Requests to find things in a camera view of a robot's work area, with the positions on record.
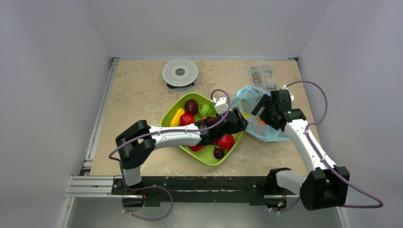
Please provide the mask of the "light blue plastic bag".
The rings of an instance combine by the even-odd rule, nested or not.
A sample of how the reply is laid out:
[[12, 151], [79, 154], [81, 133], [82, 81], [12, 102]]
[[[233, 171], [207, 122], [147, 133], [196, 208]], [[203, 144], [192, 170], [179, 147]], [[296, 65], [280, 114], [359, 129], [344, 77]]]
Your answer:
[[251, 114], [252, 110], [258, 103], [258, 100], [264, 95], [270, 95], [269, 92], [248, 85], [243, 89], [239, 90], [231, 103], [232, 108], [238, 108], [242, 112], [246, 112], [249, 118], [246, 119], [249, 124], [246, 128], [246, 132], [250, 135], [256, 137], [263, 142], [286, 142], [289, 138], [281, 130], [275, 130], [269, 125], [262, 125], [257, 121], [260, 119], [258, 116], [253, 116]]

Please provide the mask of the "red fake apple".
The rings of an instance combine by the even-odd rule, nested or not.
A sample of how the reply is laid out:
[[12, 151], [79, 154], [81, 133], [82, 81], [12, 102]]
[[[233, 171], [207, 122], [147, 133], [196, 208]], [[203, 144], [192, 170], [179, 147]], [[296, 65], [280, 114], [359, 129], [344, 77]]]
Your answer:
[[226, 134], [220, 140], [217, 141], [217, 145], [222, 150], [230, 150], [235, 144], [235, 139], [232, 135]]

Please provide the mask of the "red fake pomegranate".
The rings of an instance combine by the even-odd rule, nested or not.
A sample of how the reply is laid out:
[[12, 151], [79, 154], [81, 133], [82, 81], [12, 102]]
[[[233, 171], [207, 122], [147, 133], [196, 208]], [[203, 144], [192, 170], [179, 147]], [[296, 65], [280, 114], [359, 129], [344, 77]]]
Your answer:
[[198, 152], [198, 151], [200, 151], [201, 149], [203, 149], [204, 146], [203, 146], [203, 145], [197, 145], [197, 146], [189, 146], [188, 148], [189, 148], [191, 151], [193, 151], [193, 152]]

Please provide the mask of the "red fake peach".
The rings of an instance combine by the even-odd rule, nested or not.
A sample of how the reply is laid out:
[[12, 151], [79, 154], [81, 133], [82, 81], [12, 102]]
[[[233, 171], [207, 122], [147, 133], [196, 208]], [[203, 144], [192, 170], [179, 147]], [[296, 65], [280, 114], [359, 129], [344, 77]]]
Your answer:
[[180, 126], [186, 126], [195, 123], [195, 117], [191, 113], [184, 113], [180, 117]]

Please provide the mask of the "orange fake fruit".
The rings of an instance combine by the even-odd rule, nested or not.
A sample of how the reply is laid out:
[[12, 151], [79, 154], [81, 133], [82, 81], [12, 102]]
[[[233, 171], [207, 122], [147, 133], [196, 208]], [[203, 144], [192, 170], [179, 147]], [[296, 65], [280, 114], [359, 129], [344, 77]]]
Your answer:
[[265, 123], [263, 120], [261, 120], [261, 119], [257, 119], [257, 121], [258, 121], [259, 123], [261, 123], [262, 125], [266, 125], [266, 123]]

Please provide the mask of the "yellow fake fruit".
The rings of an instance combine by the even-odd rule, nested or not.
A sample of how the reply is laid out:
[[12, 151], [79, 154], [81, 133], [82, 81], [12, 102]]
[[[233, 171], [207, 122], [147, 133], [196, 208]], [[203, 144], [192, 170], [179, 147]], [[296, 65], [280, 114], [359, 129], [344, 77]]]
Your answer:
[[242, 112], [242, 115], [243, 115], [243, 117], [245, 118], [245, 119], [248, 119], [249, 118], [249, 115], [246, 113], [246, 112]]

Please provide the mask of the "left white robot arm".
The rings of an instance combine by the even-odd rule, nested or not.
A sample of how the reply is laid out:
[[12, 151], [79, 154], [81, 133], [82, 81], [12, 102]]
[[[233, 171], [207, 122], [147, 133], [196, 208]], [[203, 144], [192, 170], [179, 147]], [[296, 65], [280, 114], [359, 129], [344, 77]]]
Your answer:
[[137, 121], [115, 139], [124, 177], [123, 188], [129, 194], [141, 190], [140, 166], [154, 150], [211, 145], [225, 135], [245, 131], [247, 126], [248, 121], [238, 108], [186, 126], [155, 127], [145, 120]]

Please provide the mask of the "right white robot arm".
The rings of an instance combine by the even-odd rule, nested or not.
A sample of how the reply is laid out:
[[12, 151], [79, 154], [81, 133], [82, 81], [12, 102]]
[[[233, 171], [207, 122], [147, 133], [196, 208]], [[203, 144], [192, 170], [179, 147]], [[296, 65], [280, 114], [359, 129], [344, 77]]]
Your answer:
[[308, 121], [300, 109], [292, 108], [288, 90], [273, 90], [264, 94], [251, 112], [268, 126], [281, 130], [297, 149], [305, 168], [306, 177], [289, 168], [271, 169], [267, 188], [272, 193], [287, 189], [299, 196], [305, 209], [312, 211], [345, 205], [350, 173], [346, 167], [339, 167], [320, 146]]

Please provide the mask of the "red fake cherry bunch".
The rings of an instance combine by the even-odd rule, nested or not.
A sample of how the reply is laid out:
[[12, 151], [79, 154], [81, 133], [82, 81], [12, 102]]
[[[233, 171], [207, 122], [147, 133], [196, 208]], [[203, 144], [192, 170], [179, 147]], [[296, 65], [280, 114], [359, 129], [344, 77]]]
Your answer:
[[204, 116], [202, 117], [200, 120], [198, 120], [199, 122], [203, 122], [203, 121], [207, 121], [207, 122], [212, 122], [215, 118], [217, 118], [216, 115], [212, 115], [212, 116]]

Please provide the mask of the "green fake cabbage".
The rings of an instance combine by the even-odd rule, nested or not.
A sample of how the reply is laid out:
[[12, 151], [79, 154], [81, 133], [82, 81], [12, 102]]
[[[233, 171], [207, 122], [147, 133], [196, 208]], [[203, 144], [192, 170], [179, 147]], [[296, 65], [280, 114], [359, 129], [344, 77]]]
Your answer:
[[209, 104], [202, 104], [199, 106], [198, 114], [201, 117], [211, 117], [216, 114], [216, 111]]

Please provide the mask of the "dark brown fake fig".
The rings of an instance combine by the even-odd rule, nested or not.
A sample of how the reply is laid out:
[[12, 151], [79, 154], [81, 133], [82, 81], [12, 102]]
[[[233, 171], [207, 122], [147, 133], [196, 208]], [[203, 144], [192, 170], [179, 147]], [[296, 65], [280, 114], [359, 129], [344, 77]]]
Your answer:
[[213, 151], [213, 156], [215, 159], [220, 160], [225, 156], [225, 151], [221, 148], [215, 147]]

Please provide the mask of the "dark red fake mango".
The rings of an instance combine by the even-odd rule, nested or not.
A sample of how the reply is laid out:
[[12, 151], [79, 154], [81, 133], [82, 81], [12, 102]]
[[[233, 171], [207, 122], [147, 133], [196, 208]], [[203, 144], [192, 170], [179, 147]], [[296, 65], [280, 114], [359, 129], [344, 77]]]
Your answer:
[[189, 99], [185, 102], [184, 109], [186, 113], [195, 115], [199, 111], [199, 105], [194, 99]]

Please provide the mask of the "yellow fake corn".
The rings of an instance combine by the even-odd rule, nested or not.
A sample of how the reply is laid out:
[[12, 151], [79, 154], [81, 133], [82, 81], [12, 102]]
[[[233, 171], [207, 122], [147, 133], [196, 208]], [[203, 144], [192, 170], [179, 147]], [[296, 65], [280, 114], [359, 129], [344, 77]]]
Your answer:
[[180, 119], [181, 119], [181, 116], [183, 114], [185, 114], [185, 110], [183, 108], [179, 108], [176, 111], [176, 113], [174, 114], [174, 116], [172, 117], [172, 119], [171, 119], [171, 121], [169, 123], [169, 126], [170, 127], [178, 127], [178, 126], [180, 126], [181, 125], [180, 124]]

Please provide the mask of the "clear screw organizer box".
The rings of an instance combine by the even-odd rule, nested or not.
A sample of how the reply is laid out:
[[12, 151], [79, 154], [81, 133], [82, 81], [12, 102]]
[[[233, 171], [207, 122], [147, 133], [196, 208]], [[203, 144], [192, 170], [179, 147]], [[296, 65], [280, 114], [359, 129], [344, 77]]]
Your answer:
[[225, 69], [227, 92], [236, 95], [246, 86], [254, 86], [266, 91], [275, 90], [278, 84], [274, 68], [269, 64], [248, 64]]

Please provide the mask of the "green plastic tray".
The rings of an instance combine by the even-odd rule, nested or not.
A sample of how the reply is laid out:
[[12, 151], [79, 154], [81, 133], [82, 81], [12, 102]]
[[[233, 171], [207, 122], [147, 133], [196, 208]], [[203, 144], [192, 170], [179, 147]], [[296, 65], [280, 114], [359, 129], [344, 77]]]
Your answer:
[[[162, 120], [160, 122], [160, 126], [169, 127], [171, 119], [175, 116], [177, 110], [180, 108], [184, 108], [185, 102], [190, 99], [194, 99], [198, 103], [199, 107], [201, 107], [204, 104], [207, 104], [215, 111], [214, 104], [211, 102], [211, 100], [209, 98], [207, 98], [199, 93], [190, 92], [190, 93], [185, 94], [179, 100], [177, 100], [176, 103], [168, 110], [168, 112], [162, 118]], [[218, 147], [217, 145], [206, 145], [198, 151], [193, 151], [188, 146], [179, 146], [179, 148], [184, 150], [186, 153], [188, 153], [195, 159], [204, 163], [205, 165], [215, 166], [215, 165], [222, 163], [232, 153], [232, 151], [236, 148], [237, 144], [239, 143], [242, 135], [243, 135], [243, 132], [239, 132], [239, 133], [232, 135], [234, 138], [234, 145], [232, 146], [231, 149], [225, 150], [225, 156], [222, 159], [216, 159], [213, 156], [213, 150], [215, 147]]]

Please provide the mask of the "white filament spool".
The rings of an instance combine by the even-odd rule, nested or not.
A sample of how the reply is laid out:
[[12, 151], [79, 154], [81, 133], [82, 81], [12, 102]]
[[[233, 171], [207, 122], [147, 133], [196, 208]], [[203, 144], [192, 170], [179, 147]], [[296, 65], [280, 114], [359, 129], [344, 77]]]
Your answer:
[[199, 70], [196, 64], [186, 59], [169, 61], [162, 69], [162, 77], [169, 90], [187, 93], [198, 83]]

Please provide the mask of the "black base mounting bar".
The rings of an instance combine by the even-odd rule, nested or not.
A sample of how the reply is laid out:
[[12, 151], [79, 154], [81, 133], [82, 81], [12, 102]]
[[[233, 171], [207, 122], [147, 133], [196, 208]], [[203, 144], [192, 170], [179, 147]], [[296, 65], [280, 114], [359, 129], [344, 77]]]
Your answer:
[[285, 208], [295, 194], [272, 188], [267, 176], [143, 176], [142, 181], [125, 187], [114, 178], [111, 194], [125, 200], [137, 199], [146, 207], [161, 203], [247, 203], [250, 206]]

